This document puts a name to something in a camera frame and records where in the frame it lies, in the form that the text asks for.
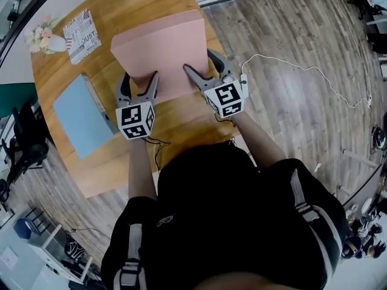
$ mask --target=black shirt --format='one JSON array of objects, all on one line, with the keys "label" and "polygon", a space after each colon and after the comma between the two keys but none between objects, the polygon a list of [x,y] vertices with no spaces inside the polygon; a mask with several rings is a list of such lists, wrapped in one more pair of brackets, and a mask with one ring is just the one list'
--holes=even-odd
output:
[{"label": "black shirt", "polygon": [[295,169],[305,200],[328,213],[343,242],[342,206],[299,160],[283,160],[259,173],[231,142],[200,146],[163,168],[158,201],[129,200],[102,262],[106,287],[112,289],[127,258],[129,224],[142,223],[140,256],[149,290],[192,289],[209,277],[238,271],[320,289],[326,281],[324,261],[294,208],[290,178]]}]

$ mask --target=white pot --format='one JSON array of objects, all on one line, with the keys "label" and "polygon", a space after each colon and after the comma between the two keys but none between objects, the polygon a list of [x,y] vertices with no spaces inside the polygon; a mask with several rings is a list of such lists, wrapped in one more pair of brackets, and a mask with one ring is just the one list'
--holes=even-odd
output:
[{"label": "white pot", "polygon": [[47,49],[51,51],[65,51],[66,48],[66,40],[61,36],[56,36],[52,34],[50,37],[50,41],[48,42]]}]

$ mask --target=potted plant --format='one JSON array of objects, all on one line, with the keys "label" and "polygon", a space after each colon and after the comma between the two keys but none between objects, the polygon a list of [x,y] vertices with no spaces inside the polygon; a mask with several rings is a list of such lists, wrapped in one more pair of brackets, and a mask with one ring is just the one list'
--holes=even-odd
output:
[{"label": "potted plant", "polygon": [[46,16],[42,24],[38,25],[34,30],[27,29],[25,31],[26,43],[30,47],[31,53],[42,51],[46,54],[54,54],[57,51],[65,51],[66,40],[52,33],[54,20],[51,16]]}]

